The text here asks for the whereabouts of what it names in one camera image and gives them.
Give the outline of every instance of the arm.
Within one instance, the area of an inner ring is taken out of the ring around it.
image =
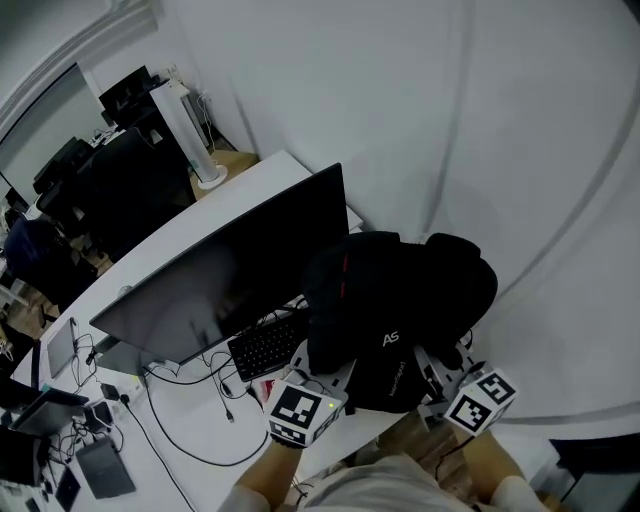
[[[302,450],[271,442],[262,456],[240,477],[236,485],[261,494],[271,510],[278,508],[287,496]]]
[[[459,443],[470,437],[455,426],[453,430]],[[482,503],[491,501],[493,493],[508,476],[522,478],[518,465],[488,430],[465,446],[462,452],[471,473],[474,490]]]

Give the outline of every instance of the black keyboard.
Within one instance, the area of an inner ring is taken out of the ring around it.
[[[240,380],[248,382],[289,364],[308,334],[309,315],[301,310],[230,340]]]

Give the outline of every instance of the black chair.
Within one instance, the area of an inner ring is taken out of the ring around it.
[[[100,149],[72,188],[93,243],[112,262],[195,202],[184,154],[136,128]]]
[[[57,305],[62,313],[96,281],[98,269],[82,258],[47,221],[27,222],[39,224],[38,240],[45,247],[46,257],[28,263],[12,254],[5,242],[8,270]]]

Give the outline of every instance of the white table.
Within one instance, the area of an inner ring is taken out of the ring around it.
[[[69,368],[55,381],[49,378],[48,359],[44,353],[48,341],[69,317],[76,319],[79,334],[91,333],[97,343],[104,334],[89,326],[88,322],[116,298],[118,290],[123,286],[135,285],[209,233],[308,176],[309,172],[289,154],[277,153],[213,190],[156,231],[116,263],[51,325],[42,337],[42,380],[67,391],[74,391],[76,388]],[[357,229],[362,224],[353,212],[349,213],[349,222],[350,229]],[[220,345],[212,351],[225,347],[226,345]],[[87,375],[82,354],[80,360],[83,362],[82,375]],[[214,364],[222,362],[223,357],[216,356]],[[31,358],[25,358],[14,375],[17,380],[30,382],[30,364]],[[168,378],[173,378],[166,370],[157,371],[159,374],[164,371]],[[180,370],[179,377],[188,381],[207,373],[202,361],[196,359]],[[97,377],[120,389],[130,387],[133,379],[104,369],[99,369]],[[244,387],[237,375],[226,383],[234,391],[240,391]],[[151,377],[150,389],[156,410],[170,435],[183,448],[203,458],[221,462],[239,460],[251,453],[264,437],[262,413],[251,397],[228,401],[235,416],[235,423],[230,424],[211,382],[205,381],[195,386],[175,386]],[[99,386],[93,380],[83,388],[82,394],[90,399],[101,397]],[[254,457],[232,468],[202,464],[180,453],[166,441],[151,415],[144,394],[139,395],[131,407],[173,475],[200,511],[216,510],[240,474],[255,460]],[[187,510],[178,491],[147,445],[138,425],[126,411],[122,413],[120,419],[116,420],[125,435],[122,458],[135,482],[137,492],[120,498],[95,500],[74,460],[70,467],[82,486],[74,509],[99,511],[117,508],[120,512]],[[370,411],[358,411],[354,416],[342,417],[305,451],[298,476],[304,479],[337,462],[375,438],[400,417]],[[113,433],[113,438],[116,443],[120,442],[117,432]],[[59,468],[54,467],[59,477]],[[48,510],[57,510],[58,504],[54,501],[48,505]]]

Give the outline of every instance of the computer monitor in background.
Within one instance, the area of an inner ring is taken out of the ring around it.
[[[186,363],[297,297],[310,259],[348,231],[336,164],[204,238],[90,323]]]
[[[100,103],[112,121],[118,123],[121,128],[128,128],[131,116],[127,112],[135,108],[153,84],[154,79],[147,68],[142,66],[100,95]]]

